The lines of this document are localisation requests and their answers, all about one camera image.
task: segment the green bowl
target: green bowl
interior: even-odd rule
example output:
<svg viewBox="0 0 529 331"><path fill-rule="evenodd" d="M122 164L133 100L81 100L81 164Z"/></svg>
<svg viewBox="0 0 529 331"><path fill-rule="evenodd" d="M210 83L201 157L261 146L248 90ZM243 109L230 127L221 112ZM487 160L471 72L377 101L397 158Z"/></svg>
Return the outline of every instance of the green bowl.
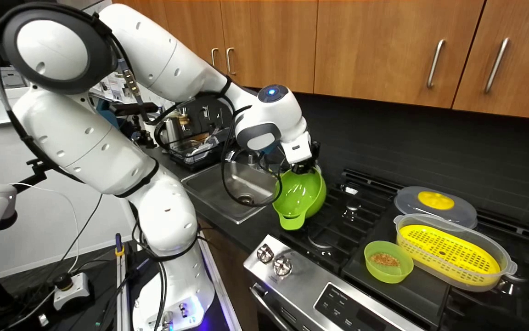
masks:
<svg viewBox="0 0 529 331"><path fill-rule="evenodd" d="M320 169L309 173L283 173L283 192L272 208L280 215L283 230L294 232L305 225L305 219L316 215L326 203L327 188Z"/></svg>
<svg viewBox="0 0 529 331"><path fill-rule="evenodd" d="M414 271L414 260L390 241L371 241L364 260L371 276L382 283L401 283Z"/></svg>

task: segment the black backsplash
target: black backsplash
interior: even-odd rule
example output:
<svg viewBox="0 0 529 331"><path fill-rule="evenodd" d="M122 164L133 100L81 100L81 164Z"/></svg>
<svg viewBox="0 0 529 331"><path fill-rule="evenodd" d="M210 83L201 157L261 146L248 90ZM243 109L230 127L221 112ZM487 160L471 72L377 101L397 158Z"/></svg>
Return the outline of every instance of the black backsplash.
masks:
<svg viewBox="0 0 529 331"><path fill-rule="evenodd" d="M318 96L300 101L331 186L355 168L529 225L529 120Z"/></svg>

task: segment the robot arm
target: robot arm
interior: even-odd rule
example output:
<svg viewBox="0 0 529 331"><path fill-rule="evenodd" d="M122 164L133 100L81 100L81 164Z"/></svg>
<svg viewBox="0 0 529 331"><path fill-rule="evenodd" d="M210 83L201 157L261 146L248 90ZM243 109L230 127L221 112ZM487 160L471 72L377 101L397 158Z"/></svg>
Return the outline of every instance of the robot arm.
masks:
<svg viewBox="0 0 529 331"><path fill-rule="evenodd" d="M313 158L307 124L289 89L243 90L135 9L109 6L100 19L103 24L59 6L24 6L6 15L0 44L32 87L13 111L2 87L0 96L17 131L41 155L94 190L136 206L149 249L168 272L168 282L157 276L140 293L136 329L155 329L157 320L171 329L195 328L215 295L195 243L195 208L177 177L94 111L87 92L111 74L100 67L116 70L114 57L127 55L138 83L171 101L223 92L243 111L236 114L239 146L259 153L281 142L291 164ZM158 313L162 282L168 296Z"/></svg>

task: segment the cabinet door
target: cabinet door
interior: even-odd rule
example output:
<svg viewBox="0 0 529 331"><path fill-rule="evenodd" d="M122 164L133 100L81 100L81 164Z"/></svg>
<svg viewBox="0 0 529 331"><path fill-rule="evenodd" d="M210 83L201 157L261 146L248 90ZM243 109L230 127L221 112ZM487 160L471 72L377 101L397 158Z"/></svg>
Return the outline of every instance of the cabinet door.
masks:
<svg viewBox="0 0 529 331"><path fill-rule="evenodd" d="M454 109L529 118L529 0L487 0Z"/></svg>
<svg viewBox="0 0 529 331"><path fill-rule="evenodd" d="M315 92L450 109L482 8L320 0Z"/></svg>
<svg viewBox="0 0 529 331"><path fill-rule="evenodd" d="M164 26L210 65L225 70L225 26L217 0L118 0Z"/></svg>
<svg viewBox="0 0 529 331"><path fill-rule="evenodd" d="M245 87L313 92L316 0L221 0L230 76Z"/></svg>

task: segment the gas stove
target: gas stove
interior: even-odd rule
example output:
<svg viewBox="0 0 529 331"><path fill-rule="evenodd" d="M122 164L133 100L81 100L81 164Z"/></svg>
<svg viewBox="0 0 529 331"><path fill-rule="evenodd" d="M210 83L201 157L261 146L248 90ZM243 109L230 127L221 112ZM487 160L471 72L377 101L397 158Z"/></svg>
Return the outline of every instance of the gas stove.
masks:
<svg viewBox="0 0 529 331"><path fill-rule="evenodd" d="M507 215L478 214L476 230L506 247L520 267L489 293L454 289L421 269L399 285L381 283L366 271L368 243L395 243L394 199L401 188L346 169L342 184L329 190L326 206L304 230L265 239L247 260L245 267L259 280L252 293L269 302L269 311L278 311L276 320L298 329L529 329L529 228ZM305 291L311 300L300 302Z"/></svg>

